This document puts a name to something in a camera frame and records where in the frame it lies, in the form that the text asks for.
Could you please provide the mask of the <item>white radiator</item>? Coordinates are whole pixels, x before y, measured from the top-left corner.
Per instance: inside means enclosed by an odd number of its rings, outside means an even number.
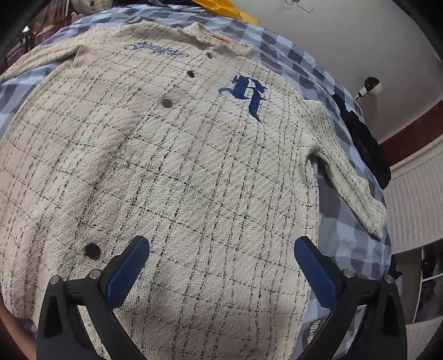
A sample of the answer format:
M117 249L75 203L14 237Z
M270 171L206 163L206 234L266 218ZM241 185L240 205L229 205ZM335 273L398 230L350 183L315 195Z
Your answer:
M384 191L393 253L402 253L442 238L442 161L433 158L393 172Z

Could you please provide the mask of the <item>black garment on bed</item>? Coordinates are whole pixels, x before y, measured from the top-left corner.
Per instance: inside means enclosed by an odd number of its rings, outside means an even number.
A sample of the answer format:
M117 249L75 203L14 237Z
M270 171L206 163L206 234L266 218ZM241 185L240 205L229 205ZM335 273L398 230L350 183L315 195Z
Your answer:
M338 94L333 94L332 99L339 107L340 116L362 161L375 176L380 188L384 190L391 180L390 165L384 150L371 135L369 128L359 120L357 114L346 109L344 100Z

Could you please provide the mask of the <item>white wall hook bracket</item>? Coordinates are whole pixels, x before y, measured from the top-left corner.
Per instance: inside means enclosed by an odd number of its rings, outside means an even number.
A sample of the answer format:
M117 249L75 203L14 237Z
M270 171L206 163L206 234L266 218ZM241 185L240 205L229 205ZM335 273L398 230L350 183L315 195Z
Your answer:
M281 3L285 6L295 6L301 9L302 11L305 11L307 14L311 14L313 12L313 8L309 7L305 3L302 3L301 0L281 0Z

